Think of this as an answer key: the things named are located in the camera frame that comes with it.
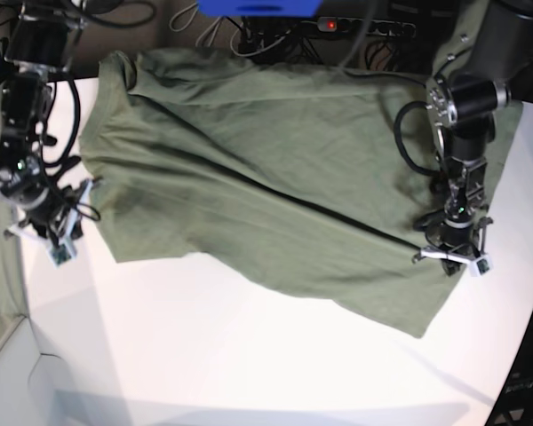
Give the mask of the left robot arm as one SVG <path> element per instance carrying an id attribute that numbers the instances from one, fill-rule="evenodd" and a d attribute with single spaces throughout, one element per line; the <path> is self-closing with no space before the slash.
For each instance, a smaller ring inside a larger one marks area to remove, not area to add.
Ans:
<path id="1" fill-rule="evenodd" d="M 466 267 L 482 276 L 491 268 L 486 253 L 486 149 L 496 136 L 495 114 L 512 101 L 511 81 L 533 50 L 533 1 L 431 1 L 441 16 L 419 23 L 436 51 L 422 84 L 426 97 L 403 106 L 394 119 L 394 142 L 402 159 L 428 176 L 443 205 L 414 223 L 427 244 L 414 256 L 434 259 L 446 275 Z M 417 165 L 402 140 L 402 120 L 415 109 L 427 111 L 436 169 Z"/>

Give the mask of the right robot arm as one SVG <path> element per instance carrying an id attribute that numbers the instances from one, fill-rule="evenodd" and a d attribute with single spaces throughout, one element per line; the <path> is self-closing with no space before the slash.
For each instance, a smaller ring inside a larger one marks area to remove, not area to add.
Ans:
<path id="1" fill-rule="evenodd" d="M 120 1 L 24 1 L 5 54 L 0 130 L 0 199 L 24 212 L 24 218 L 6 230 L 21 235 L 32 226 L 51 249 L 69 249 L 80 237 L 83 199 L 93 187 L 86 179 L 78 188 L 59 188 L 60 178 L 80 158 L 71 153 L 80 124 L 81 103 L 69 73 L 73 51 L 89 24 L 126 30 L 150 23 L 155 5 L 147 1 L 146 18 L 132 22 L 104 19 L 122 6 Z M 54 104 L 50 80 L 66 79 L 74 101 L 74 121 L 60 157 L 47 162 L 44 147 L 57 140 L 48 132 Z"/>

